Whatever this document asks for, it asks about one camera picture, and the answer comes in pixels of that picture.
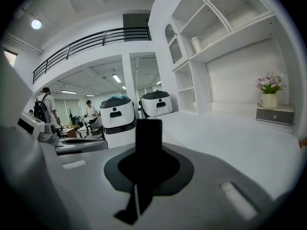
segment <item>white countertop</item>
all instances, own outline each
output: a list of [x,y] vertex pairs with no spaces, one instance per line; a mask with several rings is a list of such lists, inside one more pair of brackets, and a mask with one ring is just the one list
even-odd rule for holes
[[186,148],[223,159],[273,199],[291,190],[297,180],[302,154],[287,126],[220,111],[175,112],[157,118]]

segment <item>black vertical post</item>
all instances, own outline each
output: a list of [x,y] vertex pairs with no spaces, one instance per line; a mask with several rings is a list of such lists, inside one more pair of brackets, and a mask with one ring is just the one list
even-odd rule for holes
[[146,28],[146,34],[147,34],[148,41],[150,41],[148,28]]
[[68,46],[68,50],[67,50],[67,55],[66,55],[66,59],[68,59],[68,54],[69,54],[69,50],[71,49],[71,45],[69,44]]
[[103,38],[102,38],[102,46],[105,45],[105,38],[106,38],[106,32],[104,32]]
[[47,65],[48,65],[48,59],[46,60],[46,69],[45,69],[45,74],[47,72]]

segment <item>man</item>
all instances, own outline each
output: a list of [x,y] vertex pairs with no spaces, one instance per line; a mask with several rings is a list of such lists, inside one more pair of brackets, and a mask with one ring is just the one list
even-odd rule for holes
[[88,118],[90,119],[90,125],[91,125],[94,122],[96,122],[98,111],[94,106],[92,106],[92,102],[90,100],[88,100],[86,104],[87,104],[86,113]]
[[61,137],[60,132],[59,132],[59,125],[61,124],[61,122],[57,116],[56,104],[54,103],[53,97],[50,95],[50,89],[47,87],[43,88],[42,94],[38,96],[37,100],[42,101],[46,94],[47,96],[44,100],[44,103],[50,115],[50,120],[53,123],[54,127],[56,128],[57,135],[58,137]]

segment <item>drawer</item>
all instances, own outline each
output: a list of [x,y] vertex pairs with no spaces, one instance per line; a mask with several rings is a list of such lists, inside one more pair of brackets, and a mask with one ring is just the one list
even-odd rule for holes
[[294,112],[257,109],[256,119],[278,124],[292,125]]

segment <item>flower vase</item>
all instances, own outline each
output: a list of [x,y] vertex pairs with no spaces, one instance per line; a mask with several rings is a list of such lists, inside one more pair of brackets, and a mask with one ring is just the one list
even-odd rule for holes
[[261,95],[261,105],[265,109],[277,108],[277,96],[276,94],[264,94]]

